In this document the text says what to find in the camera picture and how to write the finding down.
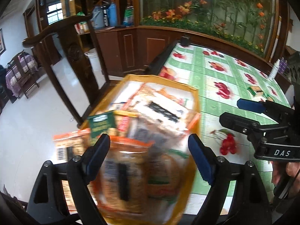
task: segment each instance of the glossy floor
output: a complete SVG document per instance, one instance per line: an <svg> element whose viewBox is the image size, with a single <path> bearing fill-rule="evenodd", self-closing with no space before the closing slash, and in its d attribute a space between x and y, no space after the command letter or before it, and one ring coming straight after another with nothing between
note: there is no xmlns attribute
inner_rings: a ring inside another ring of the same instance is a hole
<svg viewBox="0 0 300 225"><path fill-rule="evenodd" d="M88 99L66 59L53 67L60 83L79 114L83 114ZM101 72L95 72L99 85L104 83ZM52 137L77 130L77 122L56 93L49 78L44 76L40 88L10 101L0 116L0 190L3 185L11 196L28 201L41 165L55 162Z"/></svg>

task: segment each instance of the green checkered tablecloth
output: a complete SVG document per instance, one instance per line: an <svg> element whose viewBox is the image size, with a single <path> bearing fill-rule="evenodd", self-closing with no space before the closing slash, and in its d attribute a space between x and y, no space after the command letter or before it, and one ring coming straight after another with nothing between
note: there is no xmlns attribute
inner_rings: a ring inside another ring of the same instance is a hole
<svg viewBox="0 0 300 225"><path fill-rule="evenodd" d="M200 46L184 48L177 44L167 59L162 69L161 76L188 84L199 90L199 102L201 109L201 140L219 156L222 138L212 134L213 131L224 129L219 123L219 116L229 112L249 119L259 121L262 125L275 123L264 114L258 114L241 110L236 102L240 98L265 101L265 97L253 97L250 86L259 86L265 95L282 105L289 103L276 81L268 80L268 77L256 68L224 53L216 52ZM230 162L244 164L252 160L257 166L262 177L269 198L274 189L271 183L272 165L267 161L256 160L253 157L254 148L245 135L231 131L237 143L237 153L228 153L225 157ZM231 182L228 196L234 192L235 181ZM192 193L206 196L210 186L203 181L197 172Z"/></svg>

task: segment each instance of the human hand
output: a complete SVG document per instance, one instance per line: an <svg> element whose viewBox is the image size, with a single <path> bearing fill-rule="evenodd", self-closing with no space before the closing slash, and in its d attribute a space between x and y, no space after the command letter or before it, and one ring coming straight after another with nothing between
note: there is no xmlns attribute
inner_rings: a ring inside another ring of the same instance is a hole
<svg viewBox="0 0 300 225"><path fill-rule="evenodd" d="M299 162L289 162L289 163L281 163L281 162L272 162L273 164L273 173L272 173L272 183L276 186L280 180L281 175L286 172L290 177L295 177L299 168ZM293 186L289 191L289 197L295 196L300 190L300 174L296 178Z"/></svg>

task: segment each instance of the window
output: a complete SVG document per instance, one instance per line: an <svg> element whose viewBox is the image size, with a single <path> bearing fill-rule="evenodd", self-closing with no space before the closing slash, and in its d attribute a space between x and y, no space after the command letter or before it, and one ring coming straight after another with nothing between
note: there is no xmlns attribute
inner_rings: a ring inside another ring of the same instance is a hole
<svg viewBox="0 0 300 225"><path fill-rule="evenodd" d="M58 20L63 19L64 16L62 14L62 4L56 3L48 6L47 18L49 25L57 22Z"/></svg>

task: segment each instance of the white bottle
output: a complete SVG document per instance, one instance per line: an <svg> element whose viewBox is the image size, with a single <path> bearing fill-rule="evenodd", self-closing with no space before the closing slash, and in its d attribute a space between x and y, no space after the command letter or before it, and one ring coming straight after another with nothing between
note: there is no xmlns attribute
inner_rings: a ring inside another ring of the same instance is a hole
<svg viewBox="0 0 300 225"><path fill-rule="evenodd" d="M273 68L272 68L272 70L271 70L271 72L269 74L269 77L268 77L269 80L272 81L273 79L275 79L275 76L276 76L276 74L278 73L278 70L279 70L279 64L280 64L280 60L278 59L274 63L274 66L273 66Z"/></svg>

